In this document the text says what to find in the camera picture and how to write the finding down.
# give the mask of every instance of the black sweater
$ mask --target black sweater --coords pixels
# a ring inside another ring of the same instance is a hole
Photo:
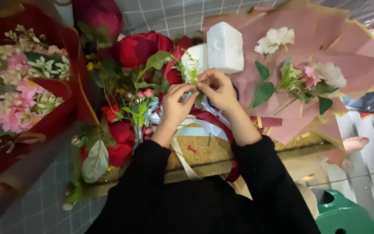
[[[220,177],[163,184],[171,151],[145,141],[86,233],[320,233],[269,137],[231,147],[253,201]]]

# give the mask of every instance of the burlap mat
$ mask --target burlap mat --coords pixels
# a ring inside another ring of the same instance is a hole
[[[200,125],[190,124],[188,127],[200,127]],[[177,140],[186,162],[199,177],[230,172],[231,161],[234,156],[228,141],[215,136],[177,136]],[[275,150],[283,161],[327,152],[336,148],[335,145],[312,132],[309,136],[296,138],[287,145],[277,141],[274,142]],[[196,153],[188,150],[189,146]],[[107,194],[107,191],[117,184],[118,178],[124,171],[125,168],[115,168],[105,173],[96,183],[87,184],[85,196],[93,197]],[[184,168],[176,154],[172,152],[168,159],[164,182],[174,183],[187,179]]]

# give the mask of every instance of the hand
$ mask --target hand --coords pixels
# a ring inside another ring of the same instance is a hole
[[[229,112],[240,106],[230,78],[216,68],[203,72],[197,81],[199,82],[198,88],[209,97],[211,103],[218,109]]]
[[[177,127],[187,118],[199,92],[193,93],[185,104],[180,103],[181,96],[196,87],[195,84],[173,84],[163,100],[163,119],[155,130],[152,141],[168,147]]]
[[[178,127],[187,118],[199,92],[193,93],[185,104],[180,103],[179,100],[184,93],[193,90],[195,87],[195,84],[187,83],[171,85],[163,99],[163,120],[161,124]]]

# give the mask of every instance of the green plastic container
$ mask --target green plastic container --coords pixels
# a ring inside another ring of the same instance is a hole
[[[318,201],[315,220],[321,234],[374,234],[374,222],[366,209],[337,190],[327,189]]]

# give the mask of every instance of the black sleeve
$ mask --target black sleeve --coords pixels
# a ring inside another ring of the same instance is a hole
[[[164,172],[171,151],[154,141],[140,144],[119,183],[108,192],[106,204],[86,232],[136,233],[147,216],[157,191],[164,184]]]
[[[279,159],[268,136],[232,151],[242,171],[252,199],[264,211],[269,226],[278,233],[320,233],[300,191]]]

